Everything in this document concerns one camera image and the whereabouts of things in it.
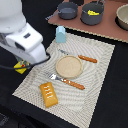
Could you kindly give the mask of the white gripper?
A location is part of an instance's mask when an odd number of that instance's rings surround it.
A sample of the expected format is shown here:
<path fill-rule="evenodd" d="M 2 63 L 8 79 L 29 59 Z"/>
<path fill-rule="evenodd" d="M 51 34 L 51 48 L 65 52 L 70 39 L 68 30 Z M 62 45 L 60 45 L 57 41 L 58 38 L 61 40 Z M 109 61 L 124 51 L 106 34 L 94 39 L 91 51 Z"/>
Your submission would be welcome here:
<path fill-rule="evenodd" d="M 42 41 L 43 36 L 29 23 L 15 33 L 0 34 L 0 46 L 30 64 L 46 61 L 46 51 Z"/>

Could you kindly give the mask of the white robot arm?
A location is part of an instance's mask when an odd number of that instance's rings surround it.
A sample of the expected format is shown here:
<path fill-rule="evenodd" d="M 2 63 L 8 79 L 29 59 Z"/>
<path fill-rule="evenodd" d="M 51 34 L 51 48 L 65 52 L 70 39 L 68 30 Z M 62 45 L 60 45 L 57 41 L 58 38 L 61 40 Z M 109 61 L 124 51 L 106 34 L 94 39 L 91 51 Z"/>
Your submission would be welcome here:
<path fill-rule="evenodd" d="M 43 36 L 27 21 L 21 0 L 0 0 L 0 46 L 37 65 L 47 60 Z"/>

